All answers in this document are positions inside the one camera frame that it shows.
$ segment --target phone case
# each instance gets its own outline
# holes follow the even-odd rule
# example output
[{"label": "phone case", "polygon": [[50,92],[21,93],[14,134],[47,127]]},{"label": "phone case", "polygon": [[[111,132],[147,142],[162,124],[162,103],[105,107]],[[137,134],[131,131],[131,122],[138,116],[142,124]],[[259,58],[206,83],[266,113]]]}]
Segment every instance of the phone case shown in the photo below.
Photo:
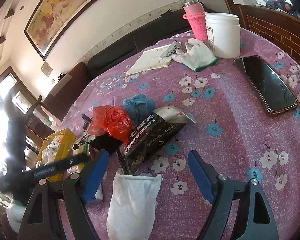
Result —
[{"label": "phone case", "polygon": [[[255,55],[255,56],[249,56],[249,57],[258,57],[260,60],[262,60],[263,62],[265,62],[268,66],[270,66],[263,58]],[[243,59],[243,58],[249,58],[249,57],[242,57],[242,58],[236,58],[234,60],[234,66],[238,67],[236,61],[239,60],[239,59]],[[285,84],[285,82],[282,80],[282,78],[275,72],[275,74],[279,77],[279,79],[282,81],[283,84]],[[289,91],[292,93],[292,95],[294,96],[295,98],[295,104],[293,104],[292,106],[289,106],[289,107],[286,107],[284,109],[280,109],[279,111],[272,111],[269,106],[268,106],[268,103],[266,102],[266,100],[264,99],[264,97],[262,96],[262,94],[260,93],[259,89],[255,86],[255,84],[252,82],[252,80],[249,78],[248,75],[246,75],[246,77],[249,79],[250,83],[253,85],[253,87],[255,88],[255,90],[258,92],[258,95],[261,97],[263,103],[266,105],[266,109],[267,109],[267,112],[268,114],[270,114],[271,116],[274,116],[274,115],[277,115],[277,114],[282,114],[284,113],[285,111],[288,111],[288,110],[292,110],[292,109],[295,109],[297,106],[298,106],[298,100],[296,99],[295,95],[292,93],[292,91],[290,90],[290,88],[285,84],[285,86],[289,89]]]}]

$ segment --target notebook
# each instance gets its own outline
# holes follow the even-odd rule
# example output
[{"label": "notebook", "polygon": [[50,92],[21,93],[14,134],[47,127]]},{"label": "notebook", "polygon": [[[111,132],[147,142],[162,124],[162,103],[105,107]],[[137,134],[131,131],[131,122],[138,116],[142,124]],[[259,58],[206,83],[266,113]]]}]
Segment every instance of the notebook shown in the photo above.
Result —
[{"label": "notebook", "polygon": [[171,56],[165,58],[159,58],[159,56],[162,53],[164,53],[169,46],[170,44],[144,51],[142,56],[127,71],[126,76],[136,74],[145,70],[163,68],[169,66],[172,60]]}]

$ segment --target blue clamp pad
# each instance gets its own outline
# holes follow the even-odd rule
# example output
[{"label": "blue clamp pad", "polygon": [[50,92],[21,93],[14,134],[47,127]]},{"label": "blue clamp pad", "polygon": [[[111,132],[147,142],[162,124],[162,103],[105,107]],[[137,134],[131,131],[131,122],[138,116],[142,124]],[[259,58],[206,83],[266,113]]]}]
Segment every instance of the blue clamp pad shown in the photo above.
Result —
[{"label": "blue clamp pad", "polygon": [[102,178],[109,165],[109,154],[107,151],[102,153],[99,161],[96,162],[89,177],[86,179],[84,186],[84,192],[82,194],[82,201],[87,204],[90,200],[95,198],[96,192],[102,181]]},{"label": "blue clamp pad", "polygon": [[191,151],[188,154],[188,166],[191,170],[192,176],[195,179],[195,182],[197,183],[201,194],[205,200],[208,200],[210,204],[213,204],[216,200],[216,196],[214,195],[212,182],[209,178],[209,175],[206,174],[207,170],[205,170],[206,164],[200,155],[197,153],[197,151]]}]

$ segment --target table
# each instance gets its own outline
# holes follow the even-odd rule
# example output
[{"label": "table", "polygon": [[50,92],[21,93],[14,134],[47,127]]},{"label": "table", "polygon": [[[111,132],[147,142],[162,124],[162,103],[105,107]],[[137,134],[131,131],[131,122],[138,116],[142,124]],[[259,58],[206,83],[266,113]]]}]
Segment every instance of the table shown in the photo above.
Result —
[{"label": "table", "polygon": [[[152,48],[172,40],[184,43],[193,37],[192,32],[177,34]],[[278,47],[245,29],[241,29],[241,42],[240,57],[259,55],[285,80],[298,98],[296,110],[269,117],[232,59],[218,59],[216,65],[198,73],[172,61],[167,68],[126,77],[139,53],[91,81],[59,127],[82,134],[81,114],[92,116],[94,106],[121,105],[125,98],[139,93],[153,98],[157,108],[175,105],[193,114],[197,124],[186,125],[160,152],[163,166],[154,161],[139,169],[139,173],[156,176],[159,172],[163,177],[151,240],[195,239],[210,212],[209,202],[202,198],[186,165],[187,154],[193,149],[231,179],[257,178],[262,182],[281,240],[290,239],[300,225],[300,66]],[[118,168],[117,156],[112,155],[102,181],[103,203],[87,204],[101,239],[108,239],[106,219]],[[60,210],[67,239],[73,239],[63,205]],[[232,210],[223,239],[230,237],[234,220]]]}]

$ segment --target brick pattern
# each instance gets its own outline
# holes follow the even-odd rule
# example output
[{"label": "brick pattern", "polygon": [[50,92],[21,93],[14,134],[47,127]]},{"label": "brick pattern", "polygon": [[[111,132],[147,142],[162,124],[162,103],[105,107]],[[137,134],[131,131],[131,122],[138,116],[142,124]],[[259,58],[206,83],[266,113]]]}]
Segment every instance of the brick pattern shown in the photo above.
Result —
[{"label": "brick pattern", "polygon": [[247,15],[249,28],[283,49],[300,65],[300,38],[272,23]]}]

